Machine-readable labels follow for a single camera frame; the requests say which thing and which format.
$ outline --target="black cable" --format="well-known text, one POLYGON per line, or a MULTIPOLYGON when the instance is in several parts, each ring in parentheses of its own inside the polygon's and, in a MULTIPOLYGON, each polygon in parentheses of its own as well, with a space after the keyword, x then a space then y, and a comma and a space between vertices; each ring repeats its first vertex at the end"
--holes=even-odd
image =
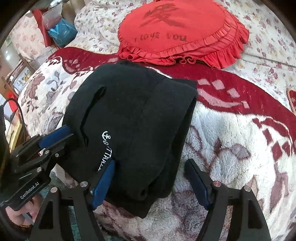
POLYGON ((19 110, 19 112, 20 112, 20 115, 21 115, 21 122, 22 122, 22 125, 23 125, 23 128, 24 128, 24 129, 23 129, 23 132, 24 132, 24 134, 25 134, 26 126, 25 126, 25 122, 24 122, 24 116, 22 115, 22 109, 21 109, 21 107, 20 107, 18 101, 17 101, 16 99, 14 99, 14 98, 8 98, 8 99, 4 102, 4 104, 3 104, 3 111, 4 111, 4 106, 5 106, 6 103, 7 103, 8 101, 10 101, 10 100, 14 101, 14 102, 16 103, 16 105, 17 105, 17 108, 18 108, 18 110, 19 110))

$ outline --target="fleece blanket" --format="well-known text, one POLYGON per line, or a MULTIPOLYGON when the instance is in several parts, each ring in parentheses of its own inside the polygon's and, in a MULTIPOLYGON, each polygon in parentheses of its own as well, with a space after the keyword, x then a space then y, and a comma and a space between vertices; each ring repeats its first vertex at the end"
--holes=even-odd
MULTIPOLYGON (((19 96, 30 135, 59 128, 81 83, 99 65, 117 61, 116 55, 74 47, 54 53, 19 96)), ((155 71, 196 81, 199 93, 173 191, 157 200, 144 219, 104 202, 95 211, 98 223, 126 240, 195 240, 207 211, 198 205, 184 177, 184 163, 193 158, 213 180, 231 188, 249 185, 272 239, 284 240, 296 223, 294 114, 264 90, 232 73, 201 64, 158 66, 155 71)), ((77 184, 59 166, 54 171, 68 187, 77 184)), ((231 208, 220 240, 227 238, 230 217, 231 208)))

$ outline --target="plastic bag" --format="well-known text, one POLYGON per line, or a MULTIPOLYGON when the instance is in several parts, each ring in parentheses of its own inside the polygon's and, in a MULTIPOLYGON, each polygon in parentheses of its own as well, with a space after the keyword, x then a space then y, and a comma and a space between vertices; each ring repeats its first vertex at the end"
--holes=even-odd
POLYGON ((54 8, 42 14, 42 21, 47 30, 54 28, 62 19, 63 4, 58 4, 54 8))
POLYGON ((63 18, 54 28, 47 32, 59 47, 66 46, 77 34, 75 26, 63 18))

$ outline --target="folded black garment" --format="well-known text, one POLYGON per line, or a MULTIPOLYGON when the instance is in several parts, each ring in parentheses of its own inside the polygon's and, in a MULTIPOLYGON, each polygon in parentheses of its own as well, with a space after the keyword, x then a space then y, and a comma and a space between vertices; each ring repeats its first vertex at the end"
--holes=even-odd
POLYGON ((196 82, 128 61, 102 65, 68 105, 63 125, 79 147, 59 164, 81 182, 114 159, 105 200, 144 218, 172 190, 196 98, 196 82))

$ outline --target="human hand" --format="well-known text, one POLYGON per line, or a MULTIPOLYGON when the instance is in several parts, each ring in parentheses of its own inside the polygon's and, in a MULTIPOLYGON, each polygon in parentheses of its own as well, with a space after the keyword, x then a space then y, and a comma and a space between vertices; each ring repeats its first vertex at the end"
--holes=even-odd
POLYGON ((7 207, 6 213, 9 219, 16 225, 30 226, 29 220, 22 216, 22 213, 30 213, 33 221, 35 222, 38 212, 41 207, 42 197, 40 194, 35 195, 31 201, 27 202, 20 210, 14 211, 7 207))

